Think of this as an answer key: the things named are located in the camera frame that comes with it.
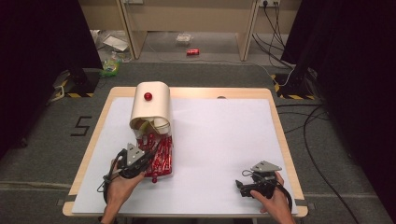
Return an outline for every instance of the red knob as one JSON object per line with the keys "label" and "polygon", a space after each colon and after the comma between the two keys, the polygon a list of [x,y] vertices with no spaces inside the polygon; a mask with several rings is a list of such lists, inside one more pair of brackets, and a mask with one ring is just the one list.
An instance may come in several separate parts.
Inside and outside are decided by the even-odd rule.
{"label": "red knob", "polygon": [[152,99],[152,94],[149,92],[145,93],[145,100],[150,101]]}

